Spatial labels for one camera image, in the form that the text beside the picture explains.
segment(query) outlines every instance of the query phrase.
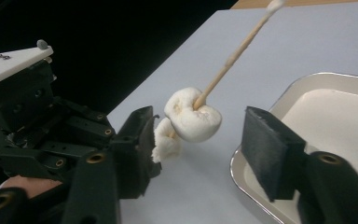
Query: white tray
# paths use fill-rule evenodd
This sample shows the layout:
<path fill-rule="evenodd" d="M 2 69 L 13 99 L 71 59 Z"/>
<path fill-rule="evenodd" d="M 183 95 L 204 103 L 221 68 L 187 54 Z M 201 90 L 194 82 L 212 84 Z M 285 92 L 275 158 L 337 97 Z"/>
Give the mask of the white tray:
<path fill-rule="evenodd" d="M 295 81 L 270 109 L 307 141 L 306 152 L 322 150 L 346 159 L 358 172 L 358 77 L 319 73 Z M 231 160 L 236 185 L 281 223 L 300 223 L 296 202 L 270 203 L 241 153 Z"/>

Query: black background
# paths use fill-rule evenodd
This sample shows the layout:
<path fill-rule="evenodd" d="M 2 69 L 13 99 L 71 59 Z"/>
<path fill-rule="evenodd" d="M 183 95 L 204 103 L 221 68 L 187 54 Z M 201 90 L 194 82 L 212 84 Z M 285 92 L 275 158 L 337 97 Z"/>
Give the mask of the black background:
<path fill-rule="evenodd" d="M 54 49 L 54 94 L 109 113 L 216 10 L 235 2 L 13 0 L 0 11 L 0 52 L 46 40 Z"/>

